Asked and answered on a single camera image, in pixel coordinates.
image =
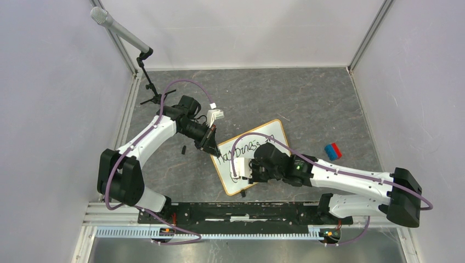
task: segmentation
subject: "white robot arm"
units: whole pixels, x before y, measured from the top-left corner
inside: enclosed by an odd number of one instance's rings
[[[193,98],[182,96],[179,104],[172,107],[165,106],[157,124],[159,115],[156,115],[152,122],[127,144],[116,151],[107,149],[102,153],[97,190],[105,194],[111,171],[121,157],[121,153],[125,153],[118,171],[111,180],[110,197],[130,206],[160,212],[167,198],[145,186],[142,167],[160,145],[176,133],[193,139],[199,150],[218,156],[219,150],[215,142],[216,126],[213,122],[224,115],[221,110],[214,107],[215,105],[212,105],[213,109],[208,111],[207,121],[201,124],[194,120],[201,107]]]
[[[354,195],[325,194],[320,208],[337,218],[348,216],[386,216],[388,220],[407,227],[419,226],[421,200],[393,185],[400,184],[421,195],[421,187],[408,170],[396,168],[394,173],[380,173],[341,167],[313,156],[288,156],[272,143],[260,145],[253,159],[234,158],[233,179],[267,182],[283,180],[292,186],[327,187]],[[359,177],[373,178],[367,180]]]

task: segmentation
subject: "gray floor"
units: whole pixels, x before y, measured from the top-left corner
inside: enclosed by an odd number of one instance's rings
[[[343,157],[335,164],[365,170],[380,170],[354,87],[344,68],[276,68],[246,70],[201,70],[149,72],[162,90],[172,80],[194,79],[203,84],[224,111],[216,122],[217,142],[223,142],[263,123],[280,119],[288,143],[296,150],[328,160],[324,147],[336,142]],[[153,119],[159,105],[139,105],[153,96],[141,82],[128,139]],[[206,113],[208,100],[196,86],[178,83],[168,105],[182,95],[194,97]],[[186,145],[186,155],[181,149]],[[247,196],[228,196],[208,154],[195,149],[192,140],[177,134],[166,141],[143,167],[151,189],[177,202],[204,201],[313,201],[324,188],[292,187],[281,181],[258,184]]]
[[[344,229],[344,240],[358,229]],[[396,229],[370,229],[353,244],[325,248],[318,241],[299,240],[205,240],[196,244],[159,247],[147,239],[98,238],[89,262],[406,262]]]

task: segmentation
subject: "whiteboard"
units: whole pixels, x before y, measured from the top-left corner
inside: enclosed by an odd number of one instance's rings
[[[271,122],[265,123],[259,127],[256,127],[255,129],[249,130],[246,133],[250,132],[263,133],[265,135],[274,137],[276,140],[288,146],[286,135],[284,134],[284,129],[279,119],[275,119]],[[256,184],[254,183],[249,185],[247,183],[247,180],[233,180],[230,176],[229,166],[231,163],[231,148],[235,140],[239,138],[239,136],[241,135],[242,134],[218,145],[218,148],[221,152],[220,157],[211,156],[213,164],[215,165],[215,168],[221,180],[221,183],[223,184],[224,191],[228,196],[235,195],[241,192],[242,190],[247,189]],[[281,145],[278,145],[265,137],[258,135],[249,135],[247,137],[242,138],[241,141],[237,143],[234,158],[253,158],[253,154],[255,150],[258,148],[258,146],[265,144],[266,142],[274,144],[278,150],[287,153],[287,155],[291,154],[287,149],[285,149]]]

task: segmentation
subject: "white wall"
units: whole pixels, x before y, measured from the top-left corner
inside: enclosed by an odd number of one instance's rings
[[[0,261],[70,262],[131,75],[82,1],[0,2]]]
[[[154,49],[148,68],[347,66],[382,2],[103,0]]]
[[[396,1],[355,84],[385,168],[409,169],[433,202],[413,230],[422,262],[462,262],[465,2]]]

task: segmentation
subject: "metal frame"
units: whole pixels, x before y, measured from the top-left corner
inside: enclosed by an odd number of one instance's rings
[[[129,89],[128,99],[126,100],[123,115],[121,116],[120,128],[115,138],[114,149],[118,149],[126,143],[126,138],[128,136],[129,126],[131,124],[132,113],[134,111],[135,100],[137,98],[137,93],[139,92],[139,85],[141,79],[142,72],[139,72],[135,75],[131,82],[131,88]]]
[[[101,3],[100,0],[90,0],[90,3],[92,4],[93,7],[101,7],[103,9],[105,9],[103,7],[103,4]],[[128,51],[126,50],[126,48],[124,47],[123,45],[123,42],[121,42],[121,39],[119,36],[117,36],[115,33],[111,32],[110,30],[106,30],[108,35],[110,36],[111,40],[113,41],[113,44],[115,44],[115,47],[116,49],[118,50],[118,52],[120,53],[121,57],[123,58],[124,60],[124,63],[126,64],[126,66],[128,67],[129,71],[132,73],[132,74],[137,74],[138,70],[137,68],[134,66],[134,63],[132,62],[131,60],[131,57],[129,56],[129,53]]]
[[[163,238],[159,235],[159,229],[167,227],[164,224],[141,225],[137,223],[139,210],[124,205],[118,210],[110,211],[105,203],[89,203],[82,223],[81,233],[72,263],[87,263],[90,258],[93,243],[96,237],[108,238]],[[363,216],[353,217],[354,223],[344,228],[363,228],[366,218]],[[309,225],[309,234],[295,235],[202,235],[204,239],[300,239],[317,240],[316,233],[321,226]],[[336,225],[325,225],[324,228],[334,228]],[[412,243],[408,228],[388,221],[382,216],[372,216],[370,228],[397,228],[401,246],[407,263],[419,263],[418,256]],[[180,234],[176,238],[190,238],[190,235]]]
[[[379,25],[384,19],[384,16],[386,13],[389,11],[390,7],[394,3],[394,0],[384,0],[383,4],[381,5],[378,13],[375,16],[375,19],[371,23],[370,28],[368,29],[368,32],[366,32],[366,35],[360,44],[357,52],[355,52],[354,58],[352,58],[352,61],[350,62],[349,66],[347,69],[349,72],[352,72],[354,68],[357,66],[358,62],[360,61],[360,58],[364,54],[366,48],[368,47],[369,43],[371,42],[371,39],[375,35],[376,31],[379,28]]]

